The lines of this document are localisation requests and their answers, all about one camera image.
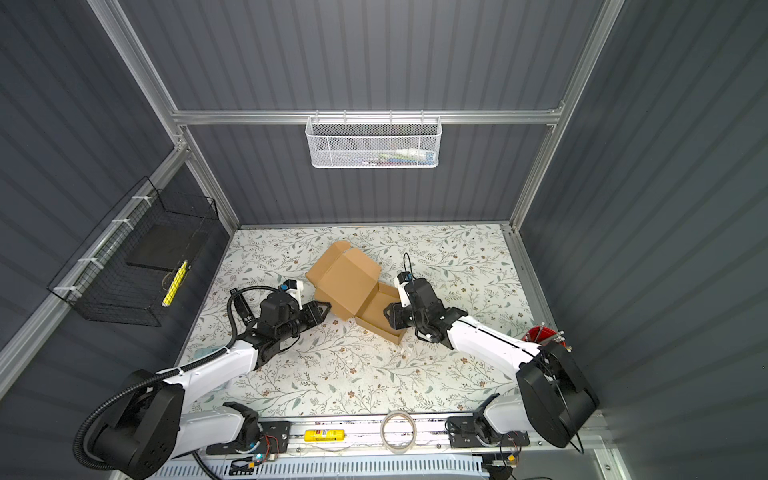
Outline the brown cardboard paper box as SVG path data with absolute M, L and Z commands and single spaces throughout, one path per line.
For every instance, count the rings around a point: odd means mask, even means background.
M 399 345 L 406 330 L 390 326 L 384 310 L 400 303 L 396 287 L 379 280 L 382 268 L 348 241 L 333 243 L 306 273 L 315 287 L 315 299 L 329 302 L 341 320 L 359 326 Z

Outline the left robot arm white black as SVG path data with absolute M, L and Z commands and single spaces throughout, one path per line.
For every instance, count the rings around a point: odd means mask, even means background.
M 119 470 L 146 479 L 168 460 L 200 457 L 210 445 L 229 445 L 242 455 L 277 453 L 279 444 L 265 434 L 258 413 L 238 402 L 211 411 L 188 407 L 228 382 L 258 370 L 285 352 L 283 342 L 321 325 L 328 302 L 302 302 L 300 283 L 265 287 L 260 314 L 253 315 L 244 289 L 233 289 L 226 304 L 231 328 L 228 342 L 186 365 L 158 373 L 137 370 L 121 390 L 98 406 L 78 428 L 74 458 L 92 470 Z

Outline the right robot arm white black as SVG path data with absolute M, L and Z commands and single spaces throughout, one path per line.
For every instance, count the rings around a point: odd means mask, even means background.
M 419 340 L 469 354 L 516 382 L 519 401 L 493 394 L 473 412 L 478 440 L 497 445 L 513 432 L 534 431 L 555 447 L 582 448 L 579 431 L 599 399 L 562 342 L 552 336 L 541 344 L 496 331 L 446 307 L 428 280 L 409 271 L 396 282 L 400 300 L 384 309 L 392 328 L 414 328 Z

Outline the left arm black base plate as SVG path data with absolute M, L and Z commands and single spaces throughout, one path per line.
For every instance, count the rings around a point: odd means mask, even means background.
M 255 435 L 248 438 L 240 435 L 232 442 L 208 446 L 205 452 L 207 455 L 283 454 L 289 445 L 290 427 L 288 421 L 260 422 Z

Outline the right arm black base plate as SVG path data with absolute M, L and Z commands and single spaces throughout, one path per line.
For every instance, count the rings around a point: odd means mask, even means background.
M 451 416 L 446 419 L 444 426 L 452 448 L 522 448 L 530 445 L 527 432 L 498 433 L 480 417 Z

